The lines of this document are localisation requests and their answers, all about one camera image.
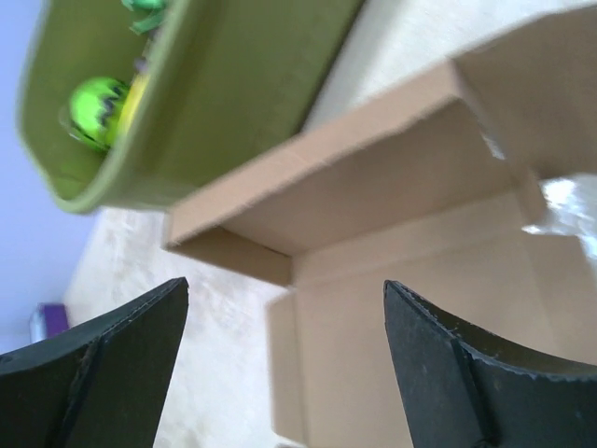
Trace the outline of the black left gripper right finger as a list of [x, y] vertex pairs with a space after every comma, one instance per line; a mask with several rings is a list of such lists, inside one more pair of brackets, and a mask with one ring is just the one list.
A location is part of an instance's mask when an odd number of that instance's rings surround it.
[[595, 366], [513, 343], [397, 281], [383, 307], [414, 446], [595, 446]]

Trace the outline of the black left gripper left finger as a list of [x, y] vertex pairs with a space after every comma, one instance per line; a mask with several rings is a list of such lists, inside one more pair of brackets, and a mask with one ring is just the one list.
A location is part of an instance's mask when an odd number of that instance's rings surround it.
[[175, 278], [3, 354], [2, 446], [153, 446], [187, 309], [187, 279]]

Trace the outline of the brown cardboard box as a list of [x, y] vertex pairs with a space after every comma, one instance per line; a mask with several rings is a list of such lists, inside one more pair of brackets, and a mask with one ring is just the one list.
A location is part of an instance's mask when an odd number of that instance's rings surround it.
[[539, 235], [544, 179], [596, 170], [596, 7], [536, 17], [174, 206], [174, 253], [284, 287], [272, 422], [309, 447], [408, 447], [382, 288], [510, 341], [596, 360], [596, 275]]

